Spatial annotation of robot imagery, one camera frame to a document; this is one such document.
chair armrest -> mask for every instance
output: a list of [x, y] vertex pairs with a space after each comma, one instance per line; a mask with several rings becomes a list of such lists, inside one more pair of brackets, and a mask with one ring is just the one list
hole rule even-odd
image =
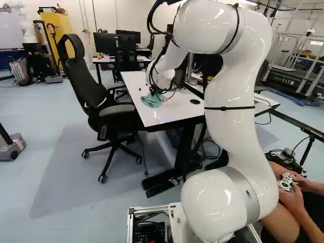
[[103, 117], [106, 115], [112, 115], [117, 113], [125, 113], [125, 112], [134, 112], [135, 106], [131, 102], [124, 102], [124, 103], [118, 103], [113, 106], [109, 106], [105, 109], [102, 109], [99, 112], [99, 116]]
[[109, 91], [116, 90], [116, 89], [126, 88], [126, 85], [123, 82], [117, 82], [117, 83], [114, 83], [112, 85], [109, 85], [106, 88], [107, 88], [107, 91], [109, 92]]

black office chair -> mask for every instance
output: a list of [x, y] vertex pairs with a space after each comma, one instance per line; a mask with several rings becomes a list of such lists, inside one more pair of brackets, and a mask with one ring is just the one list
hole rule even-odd
[[147, 46], [147, 49], [149, 49], [151, 51], [154, 48], [154, 39], [155, 39], [154, 34], [151, 34], [151, 36], [150, 36], [150, 43]]
[[[115, 55], [115, 69], [113, 70], [113, 77], [115, 83], [122, 82], [122, 75], [120, 72], [140, 71], [141, 67], [137, 61], [136, 49], [130, 50], [120, 48]], [[120, 98], [128, 94], [127, 90], [116, 90], [118, 96], [115, 98], [118, 101]]]
[[[68, 57], [65, 47], [67, 40], [73, 45], [74, 58]], [[89, 126], [98, 133], [99, 141], [110, 141], [94, 148], [87, 148], [82, 153], [83, 158], [88, 158], [89, 152], [111, 147], [107, 163], [98, 178], [99, 182], [105, 183], [106, 172], [116, 150], [121, 149], [134, 156], [138, 164], [141, 163], [142, 157], [122, 143], [134, 142], [138, 130], [143, 125], [132, 103], [116, 103], [109, 90], [93, 79], [84, 61], [84, 45], [76, 34], [65, 34], [59, 41], [57, 50], [75, 95], [83, 111], [89, 116]], [[121, 133], [128, 133], [128, 135], [120, 136]]]

green towel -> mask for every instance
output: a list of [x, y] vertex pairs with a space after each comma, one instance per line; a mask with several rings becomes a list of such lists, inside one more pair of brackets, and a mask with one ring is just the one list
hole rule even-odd
[[155, 94], [153, 96], [151, 94], [148, 94], [146, 96], [141, 96], [141, 101], [143, 102], [143, 104], [151, 108], [159, 108], [162, 104], [161, 100], [164, 98], [165, 96], [161, 94]]

white game controller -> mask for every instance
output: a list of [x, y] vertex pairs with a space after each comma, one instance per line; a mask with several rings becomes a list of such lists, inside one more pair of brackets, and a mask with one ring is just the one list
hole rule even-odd
[[279, 188], [287, 191], [292, 192], [294, 190], [292, 183], [294, 183], [295, 176], [291, 173], [284, 172], [282, 174], [282, 179], [278, 181]]

floor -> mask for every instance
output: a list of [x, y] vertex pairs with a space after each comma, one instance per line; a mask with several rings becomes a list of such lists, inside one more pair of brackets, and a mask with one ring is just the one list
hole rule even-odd
[[[102, 73], [111, 82], [111, 73]], [[324, 105], [300, 107], [276, 94], [262, 95], [281, 102], [279, 111], [324, 131]], [[268, 115], [257, 118], [265, 123]], [[8, 133], [20, 132], [26, 149], [12, 163], [0, 163], [0, 242], [126, 242], [127, 209], [179, 201], [176, 187], [147, 199], [141, 189], [144, 168], [132, 157], [118, 152], [105, 185], [97, 182], [107, 151], [81, 152], [99, 142], [89, 128], [68, 81], [63, 84], [13, 87], [0, 82], [0, 122]], [[257, 126], [264, 151], [293, 148], [307, 137], [293, 125], [276, 117]], [[165, 170], [161, 148], [154, 134], [145, 138], [150, 174]], [[296, 149], [300, 159], [306, 142]], [[138, 145], [132, 149], [140, 151]], [[324, 182], [324, 144], [316, 141], [305, 163], [309, 178]]]

